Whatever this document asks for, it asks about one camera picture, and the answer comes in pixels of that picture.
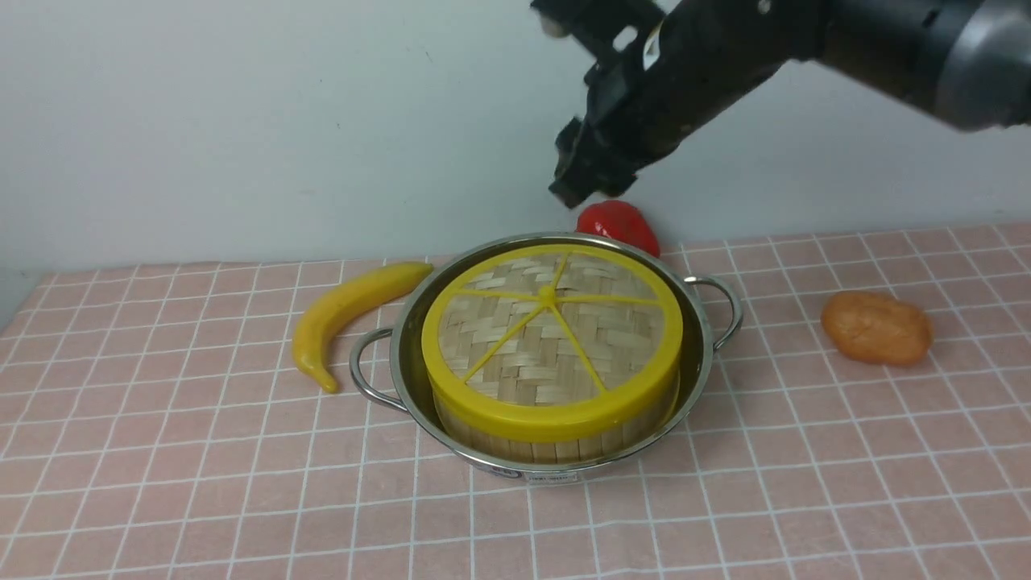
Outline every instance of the pot handle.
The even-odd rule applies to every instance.
[[[394,330],[391,328],[376,329],[371,333],[366,333],[362,335],[358,342],[355,343],[355,348],[351,349],[351,378],[355,381],[355,386],[358,390],[362,391],[366,398],[372,403],[378,403],[384,407],[389,407],[395,411],[400,411],[401,413],[408,413],[408,410],[404,407],[404,403],[396,397],[391,397],[386,394],[381,394],[376,389],[372,388],[372,385],[365,380],[365,376],[362,375],[362,353],[365,349],[369,348],[369,345],[380,341],[391,336]]]
[[[689,275],[684,278],[684,282],[688,285],[711,285],[719,289],[719,292],[727,298],[730,302],[730,327],[723,334],[723,337],[717,339],[712,343],[712,350],[719,351],[727,344],[738,331],[741,330],[741,323],[744,321],[744,311],[741,310],[741,301],[737,298],[737,294],[734,289],[724,280],[719,277],[712,277],[710,275]]]

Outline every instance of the yellow banana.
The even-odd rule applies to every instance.
[[[359,316],[409,294],[433,271],[423,262],[398,262],[365,272],[323,295],[297,322],[294,364],[323,390],[339,385],[327,369],[329,347],[343,328]]]

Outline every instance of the bamboo steamer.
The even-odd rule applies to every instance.
[[[421,337],[447,435],[533,464],[595,459],[655,433],[673,411],[683,340],[676,297],[652,269],[559,242],[460,273]]]

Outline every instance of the red pepper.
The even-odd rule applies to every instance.
[[[576,219],[576,231],[610,237],[659,257],[659,239],[637,207],[619,199],[589,205]]]

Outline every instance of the white wall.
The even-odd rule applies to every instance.
[[[528,5],[4,0],[0,265],[450,252],[568,228],[545,187],[590,60]],[[1031,217],[1029,150],[1031,131],[955,135],[792,66],[626,198],[680,239]]]

